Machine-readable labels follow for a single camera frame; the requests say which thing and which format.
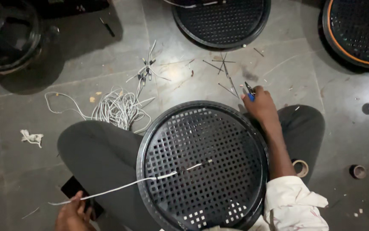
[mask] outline black perforated speaker cover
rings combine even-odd
[[[212,48],[234,48],[251,43],[263,30],[270,14],[270,0],[227,0],[202,6],[212,0],[179,1],[195,8],[174,7],[179,28],[190,38]]]
[[[369,68],[369,0],[326,1],[323,32],[341,58]]]
[[[198,163],[204,164],[183,171]],[[138,185],[147,209],[164,230],[217,225],[248,229],[264,202],[267,146],[233,108],[193,101],[167,110],[152,123],[136,171],[138,180],[178,172]]]

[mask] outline masking tape roll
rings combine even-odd
[[[293,162],[293,166],[298,164],[298,163],[300,163],[303,166],[303,168],[301,169],[301,172],[297,173],[297,176],[300,177],[300,178],[303,178],[308,174],[308,169],[309,168],[308,168],[307,163],[304,160],[295,160]]]

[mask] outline white wire insulation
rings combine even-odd
[[[66,111],[75,111],[79,113],[79,115],[81,115],[84,120],[88,118],[92,120],[104,121],[107,123],[111,123],[115,125],[116,127],[119,127],[124,130],[129,130],[133,122],[138,121],[144,118],[145,116],[147,116],[149,117],[149,122],[146,124],[146,126],[139,130],[134,131],[134,133],[139,133],[141,131],[146,130],[146,128],[151,123],[151,117],[144,110],[140,109],[138,105],[141,105],[141,103],[145,103],[147,101],[153,100],[155,99],[155,97],[139,102],[134,93],[131,93],[131,92],[125,93],[122,87],[119,87],[119,86],[117,87],[118,88],[115,90],[113,90],[113,87],[112,87],[112,89],[110,90],[110,93],[104,94],[102,96],[102,98],[100,99],[95,109],[93,109],[92,116],[84,115],[81,109],[79,108],[78,104],[76,103],[76,101],[72,97],[64,93],[48,92],[45,94],[45,99],[46,99],[46,103],[48,105],[49,111],[53,113],[61,114]],[[77,110],[67,109],[64,111],[53,111],[51,108],[51,104],[48,100],[48,95],[56,95],[56,96],[61,95],[61,96],[70,98],[76,105]]]
[[[198,167],[198,166],[203,165],[203,164],[205,164],[205,163],[196,164],[196,165],[194,165],[194,166],[192,166],[192,167],[190,167],[190,168],[188,168],[188,169],[186,169],[186,170],[188,171],[188,170],[190,170],[190,169],[193,169],[193,168]],[[92,196],[89,196],[89,197],[83,197],[83,198],[81,198],[81,201],[86,200],[86,199],[89,199],[89,198],[93,198],[93,197],[98,197],[98,196],[104,195],[104,194],[109,193],[109,192],[115,192],[115,191],[120,190],[120,189],[122,189],[122,188],[126,188],[126,187],[128,187],[128,186],[131,186],[131,185],[137,184],[137,183],[139,183],[139,182],[141,182],[141,181],[147,181],[147,180],[153,180],[153,181],[156,181],[156,180],[164,179],[164,178],[167,178],[167,177],[170,177],[170,176],[176,175],[176,174],[177,174],[177,171],[173,171],[173,172],[171,172],[170,174],[167,174],[167,175],[164,175],[164,176],[144,178],[144,179],[141,179],[141,180],[138,180],[138,181],[132,182],[132,183],[130,183],[130,184],[127,184],[127,185],[124,185],[124,186],[120,186],[120,187],[118,187],[118,188],[115,188],[115,189],[112,189],[112,190],[106,191],[106,192],[101,192],[101,193],[98,193],[98,194],[95,194],[95,195],[92,195]],[[59,205],[68,204],[68,203],[70,203],[70,202],[72,202],[72,201],[70,201],[70,200],[69,200],[69,201],[64,201],[64,202],[60,202],[60,203],[51,203],[51,202],[48,202],[48,204],[53,205],[53,206],[59,206]]]
[[[153,50],[154,50],[154,47],[156,46],[156,40],[154,41],[154,43],[153,43],[153,46],[150,48],[149,47],[149,50],[148,50],[148,52],[147,52],[147,60],[146,60],[146,64],[145,64],[145,66],[144,67],[142,67],[138,72],[137,72],[137,75],[141,75],[141,73],[142,73],[142,71],[145,71],[146,72],[146,70],[147,70],[147,68],[149,68],[149,70],[151,70],[157,77],[160,77],[160,78],[163,78],[163,79],[165,79],[165,80],[168,80],[168,81],[171,81],[170,79],[168,79],[168,78],[165,78],[165,77],[162,77],[162,76],[160,76],[160,75],[158,75],[151,67],[150,67],[150,60],[151,60],[151,53],[153,52]],[[127,82],[129,82],[129,81],[131,81],[134,77],[136,77],[137,76],[136,74],[135,75],[133,75],[133,76],[131,76],[131,77],[129,77],[127,80],[126,80],[126,83]],[[140,92],[140,89],[141,89],[141,83],[139,83],[139,86],[138,86],[138,90],[137,90],[137,93],[139,93]]]
[[[195,8],[195,7],[197,7],[196,4],[189,5],[189,6],[183,6],[183,5],[179,5],[179,4],[176,4],[176,3],[172,3],[171,1],[168,1],[168,0],[163,0],[163,1],[165,1],[165,2],[167,2],[169,4],[172,4],[174,6],[177,6],[177,7],[182,7],[182,8]],[[217,3],[218,3],[217,1],[214,1],[214,2],[211,2],[211,3],[203,3],[203,6],[213,5],[213,4],[217,4]]]

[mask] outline blue plastic cap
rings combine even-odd
[[[254,102],[254,96],[250,93],[247,94],[251,102]]]

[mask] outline hand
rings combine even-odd
[[[80,200],[82,196],[82,191],[77,192],[72,202],[62,207],[56,219],[55,231],[96,231],[89,223],[92,208],[84,213],[85,201]]]
[[[247,111],[259,121],[266,131],[269,127],[279,126],[277,109],[268,91],[264,91],[262,86],[254,87],[256,95],[254,102],[251,102],[247,95],[241,95]]]

